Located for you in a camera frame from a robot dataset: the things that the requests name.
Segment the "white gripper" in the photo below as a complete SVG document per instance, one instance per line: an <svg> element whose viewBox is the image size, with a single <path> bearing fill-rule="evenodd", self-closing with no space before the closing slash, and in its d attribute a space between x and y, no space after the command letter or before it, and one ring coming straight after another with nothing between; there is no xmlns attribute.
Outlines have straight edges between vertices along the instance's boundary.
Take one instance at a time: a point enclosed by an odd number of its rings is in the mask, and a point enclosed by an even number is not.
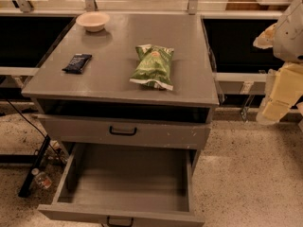
<svg viewBox="0 0 303 227"><path fill-rule="evenodd" d="M303 96L303 64L285 62L274 71L274 84L269 100L264 98L256 120L261 125L274 125Z"/></svg>

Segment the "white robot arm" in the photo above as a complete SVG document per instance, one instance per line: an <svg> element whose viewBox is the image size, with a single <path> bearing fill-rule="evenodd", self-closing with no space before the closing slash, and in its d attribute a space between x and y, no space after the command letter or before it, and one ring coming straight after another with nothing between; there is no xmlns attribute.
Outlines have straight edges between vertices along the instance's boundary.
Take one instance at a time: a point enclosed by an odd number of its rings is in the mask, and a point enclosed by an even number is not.
<svg viewBox="0 0 303 227"><path fill-rule="evenodd" d="M262 125L278 123L303 96L303 0L294 0L253 42L261 49L272 48L284 61L270 70L256 120Z"/></svg>

